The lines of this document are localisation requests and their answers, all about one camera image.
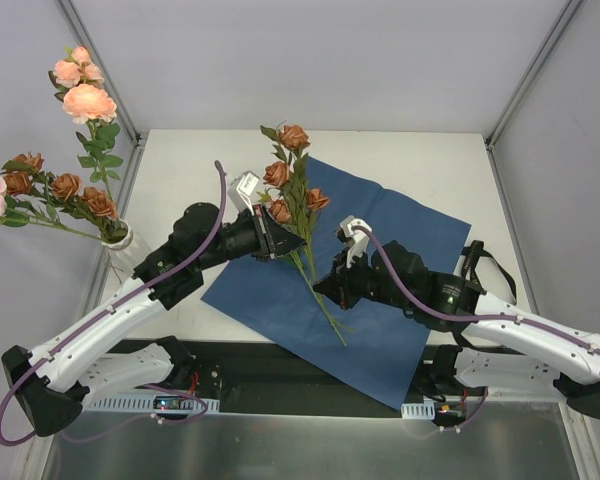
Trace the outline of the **peach peony flower stem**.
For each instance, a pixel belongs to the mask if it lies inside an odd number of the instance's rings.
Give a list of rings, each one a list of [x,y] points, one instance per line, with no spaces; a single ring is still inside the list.
[[[105,78],[101,68],[94,62],[89,50],[82,46],[68,48],[64,58],[58,60],[53,69],[48,72],[54,86],[55,98],[62,103],[63,111],[73,123],[83,126],[86,131],[78,131],[76,138],[85,153],[78,157],[80,166],[87,168],[91,156],[86,156],[86,147],[91,147],[91,154],[104,152],[114,153],[116,140],[121,133],[121,127],[116,123],[117,104],[105,89]],[[116,156],[105,156],[101,166],[109,166],[114,160],[121,161]],[[117,219],[115,205],[106,197],[105,190],[109,186],[104,182],[101,189],[91,186],[82,194],[92,214],[97,217]]]

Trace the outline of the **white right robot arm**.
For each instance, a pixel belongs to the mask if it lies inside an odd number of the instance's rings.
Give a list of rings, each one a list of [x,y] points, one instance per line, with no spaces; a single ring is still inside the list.
[[[454,344],[437,347],[415,377],[426,395],[461,388],[540,393],[600,420],[600,334],[559,325],[467,279],[432,271],[395,241],[372,255],[342,251],[313,289],[343,310],[368,300],[451,334]]]

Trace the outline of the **orange and pink flower bouquet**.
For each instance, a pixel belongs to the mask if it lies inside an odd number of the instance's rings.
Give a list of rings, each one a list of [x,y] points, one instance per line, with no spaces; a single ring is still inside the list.
[[[286,255],[284,261],[294,266],[307,288],[312,289],[317,280],[312,239],[330,198],[321,188],[311,186],[308,179],[310,137],[297,124],[262,125],[260,133],[271,142],[275,161],[264,169],[265,189],[258,197],[276,222],[304,241],[304,245]]]

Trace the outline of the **blue wrapping paper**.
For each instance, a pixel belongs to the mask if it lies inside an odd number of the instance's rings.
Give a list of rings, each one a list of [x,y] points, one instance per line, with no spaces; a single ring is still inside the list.
[[[309,159],[307,176],[330,199],[312,236],[318,276],[330,272],[342,250],[335,231],[349,215],[363,219],[382,243],[396,241],[418,254],[428,269],[455,270],[470,224],[317,159]],[[319,305],[299,270],[280,260],[227,263],[202,300],[394,410],[429,337],[395,307],[367,299],[349,310],[332,301]]]

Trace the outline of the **large orange rose stem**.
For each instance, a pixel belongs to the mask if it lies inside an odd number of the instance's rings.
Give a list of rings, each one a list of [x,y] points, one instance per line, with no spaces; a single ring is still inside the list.
[[[27,224],[63,230],[85,237],[87,234],[66,224],[67,218],[84,220],[96,227],[82,194],[91,186],[72,173],[56,175],[43,168],[41,155],[20,154],[6,162],[1,176],[6,183],[6,212],[0,224],[22,227]]]

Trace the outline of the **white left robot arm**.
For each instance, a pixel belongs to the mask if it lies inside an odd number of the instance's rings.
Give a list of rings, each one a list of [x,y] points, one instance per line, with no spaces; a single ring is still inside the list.
[[[145,384],[179,389],[189,382],[191,357],[173,336],[109,364],[100,358],[128,333],[198,290],[204,270],[245,256],[277,259],[305,244],[262,205],[243,210],[232,223],[224,223],[223,215],[223,207],[211,203],[189,206],[168,240],[137,265],[109,299],[55,338],[32,349],[14,345],[2,354],[9,391],[0,405],[1,444],[11,443],[1,427],[12,399],[33,435],[47,437],[101,397]]]

